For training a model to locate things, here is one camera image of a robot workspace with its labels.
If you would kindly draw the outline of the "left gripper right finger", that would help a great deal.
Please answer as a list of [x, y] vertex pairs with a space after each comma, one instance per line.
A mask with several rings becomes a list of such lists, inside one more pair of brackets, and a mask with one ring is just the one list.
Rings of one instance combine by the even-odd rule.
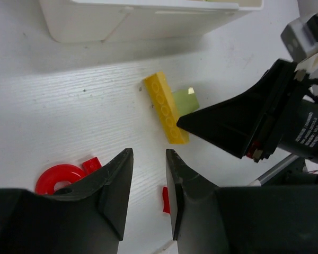
[[169, 149], [166, 175], [179, 253], [318, 253], [318, 174], [218, 187]]

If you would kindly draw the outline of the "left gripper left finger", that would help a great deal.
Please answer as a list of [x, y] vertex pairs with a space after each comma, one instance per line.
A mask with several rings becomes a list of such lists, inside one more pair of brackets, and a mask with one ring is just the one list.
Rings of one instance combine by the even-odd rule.
[[133, 164], [127, 148], [52, 195], [0, 188], [0, 253], [117, 253]]

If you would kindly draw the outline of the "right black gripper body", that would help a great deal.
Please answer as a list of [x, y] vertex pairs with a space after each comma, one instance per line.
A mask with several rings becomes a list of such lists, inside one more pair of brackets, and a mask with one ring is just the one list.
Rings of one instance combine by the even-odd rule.
[[248, 134], [243, 154], [255, 161], [277, 148], [318, 163], [318, 96], [311, 87], [318, 79], [278, 59], [243, 94]]

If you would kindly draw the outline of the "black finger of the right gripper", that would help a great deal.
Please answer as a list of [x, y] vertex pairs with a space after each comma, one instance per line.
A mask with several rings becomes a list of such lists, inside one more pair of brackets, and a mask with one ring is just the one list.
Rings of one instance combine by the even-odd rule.
[[177, 126], [237, 158], [263, 149], [285, 105], [294, 62], [278, 59], [247, 91], [184, 115]]

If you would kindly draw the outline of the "red sloped lego piece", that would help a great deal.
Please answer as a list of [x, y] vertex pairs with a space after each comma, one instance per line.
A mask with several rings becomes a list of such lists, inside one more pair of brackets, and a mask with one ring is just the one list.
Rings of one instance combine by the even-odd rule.
[[163, 212], [170, 214], [169, 191], [166, 186], [162, 188]]

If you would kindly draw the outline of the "small red lego brick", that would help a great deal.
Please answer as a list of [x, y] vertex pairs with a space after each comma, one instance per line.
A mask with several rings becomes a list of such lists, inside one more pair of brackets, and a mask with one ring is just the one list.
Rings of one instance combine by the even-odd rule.
[[82, 163], [82, 168], [87, 175], [99, 170], [102, 167], [98, 157], [91, 158]]

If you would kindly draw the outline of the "red arch lego piece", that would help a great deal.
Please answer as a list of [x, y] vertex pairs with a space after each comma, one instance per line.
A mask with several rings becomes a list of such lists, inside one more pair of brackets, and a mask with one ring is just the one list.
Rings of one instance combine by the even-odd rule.
[[53, 194], [58, 183], [73, 184], [86, 176], [86, 172], [70, 164], [55, 165], [47, 169], [38, 178], [35, 192], [37, 194]]

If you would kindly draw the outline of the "light green lego brick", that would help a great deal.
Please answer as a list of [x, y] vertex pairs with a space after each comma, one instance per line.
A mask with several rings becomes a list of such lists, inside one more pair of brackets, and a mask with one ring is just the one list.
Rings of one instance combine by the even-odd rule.
[[172, 96], [180, 116], [190, 114], [200, 107], [193, 87], [177, 90]]

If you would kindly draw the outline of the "long yellow lego brick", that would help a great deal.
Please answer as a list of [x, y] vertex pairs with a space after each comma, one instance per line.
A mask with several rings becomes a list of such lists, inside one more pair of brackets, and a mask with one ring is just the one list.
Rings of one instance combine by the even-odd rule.
[[170, 144], [187, 144], [189, 135], [176, 123], [180, 117], [164, 72], [156, 72], [143, 80], [155, 112]]

